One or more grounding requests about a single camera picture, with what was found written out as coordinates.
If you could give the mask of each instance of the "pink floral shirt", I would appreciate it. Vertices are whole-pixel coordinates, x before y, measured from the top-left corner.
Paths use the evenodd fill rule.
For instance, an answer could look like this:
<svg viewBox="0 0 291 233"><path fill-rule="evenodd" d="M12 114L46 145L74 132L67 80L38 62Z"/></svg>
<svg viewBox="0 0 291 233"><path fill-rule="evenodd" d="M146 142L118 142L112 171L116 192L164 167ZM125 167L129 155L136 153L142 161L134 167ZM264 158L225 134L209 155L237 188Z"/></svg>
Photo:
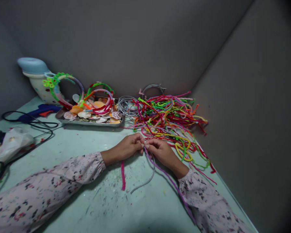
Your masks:
<svg viewBox="0 0 291 233"><path fill-rule="evenodd" d="M82 155L35 173L1 193L0 233L33 232L105 168L100 152ZM190 170L179 183L202 232L251 232L226 200L197 173Z"/></svg>

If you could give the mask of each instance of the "plastic bag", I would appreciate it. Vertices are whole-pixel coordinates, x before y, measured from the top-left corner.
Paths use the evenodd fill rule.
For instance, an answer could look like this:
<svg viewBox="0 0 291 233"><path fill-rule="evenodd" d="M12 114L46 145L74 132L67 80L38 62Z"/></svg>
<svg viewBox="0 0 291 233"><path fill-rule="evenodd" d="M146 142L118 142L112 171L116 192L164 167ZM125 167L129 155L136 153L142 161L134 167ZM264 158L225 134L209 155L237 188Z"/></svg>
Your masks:
<svg viewBox="0 0 291 233"><path fill-rule="evenodd" d="M0 147L0 162L7 163L22 148L34 142L34 138L27 130L15 127L5 134L2 146Z"/></svg>

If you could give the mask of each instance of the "blue glue gun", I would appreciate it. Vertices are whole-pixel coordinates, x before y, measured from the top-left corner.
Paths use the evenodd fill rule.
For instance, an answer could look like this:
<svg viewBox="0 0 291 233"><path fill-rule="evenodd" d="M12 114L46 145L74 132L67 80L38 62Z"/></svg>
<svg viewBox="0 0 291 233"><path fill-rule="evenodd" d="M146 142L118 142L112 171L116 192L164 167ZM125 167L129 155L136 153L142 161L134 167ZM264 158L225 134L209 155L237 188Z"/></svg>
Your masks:
<svg viewBox="0 0 291 233"><path fill-rule="evenodd" d="M46 105L46 104L41 104L38 106L37 110L34 110L32 112L27 113L28 115L31 115L35 118L39 116L46 117L47 114L52 113L52 112L58 112L61 109L61 107L54 106L54 105ZM18 120L22 123L29 123L33 120L32 117L28 115L22 115L18 118Z"/></svg>

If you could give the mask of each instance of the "metal tray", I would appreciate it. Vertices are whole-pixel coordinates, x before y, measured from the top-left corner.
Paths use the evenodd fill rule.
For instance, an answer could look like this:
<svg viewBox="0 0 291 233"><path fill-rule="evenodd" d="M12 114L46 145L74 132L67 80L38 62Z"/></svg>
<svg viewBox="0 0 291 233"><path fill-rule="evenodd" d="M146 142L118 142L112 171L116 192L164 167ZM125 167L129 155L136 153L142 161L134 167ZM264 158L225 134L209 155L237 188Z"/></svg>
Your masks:
<svg viewBox="0 0 291 233"><path fill-rule="evenodd" d="M98 100L99 98L105 98L103 96L95 96L95 100ZM71 100L69 101L70 104L75 105L76 103ZM94 123L94 122L84 122L84 121L69 121L64 118L65 112L68 110L65 107L62 107L61 110L59 110L58 113L56 113L55 118L59 120L61 123L65 125L87 125L87 126L105 126L105 127L113 127L113 128L119 128L120 125L124 121L124 117L120 119L119 124L110 124L110 123Z"/></svg>

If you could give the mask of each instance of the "table surface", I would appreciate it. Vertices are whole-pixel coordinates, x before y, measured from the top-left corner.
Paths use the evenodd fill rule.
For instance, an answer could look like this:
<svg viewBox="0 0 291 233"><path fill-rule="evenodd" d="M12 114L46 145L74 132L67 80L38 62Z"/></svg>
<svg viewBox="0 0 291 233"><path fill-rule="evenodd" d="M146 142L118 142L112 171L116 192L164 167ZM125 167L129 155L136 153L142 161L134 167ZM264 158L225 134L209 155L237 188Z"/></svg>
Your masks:
<svg viewBox="0 0 291 233"><path fill-rule="evenodd" d="M42 104L41 99L35 97L18 110L30 112L37 109L39 104ZM40 120L58 122L55 114L41 117ZM0 121L0 130L3 132L16 126L28 130L34 137L42 134L26 124ZM133 134L133 131L66 125L55 130L54 134L52 139L11 165L0 183L0 193L43 168L55 166L71 157L107 150L126 135ZM36 142L47 136L37 137ZM192 157L196 163L205 163L198 153L193 153ZM255 231L220 177L217 173L210 174L210 171L208 168L204 173L218 183L216 190L225 197L233 212ZM130 194L136 186L147 181L152 172L152 165L145 155L138 154L127 159L126 190L122 191L120 164L108 167L93 183L84 185L36 232L200 232L162 172L156 171L149 184Z"/></svg>

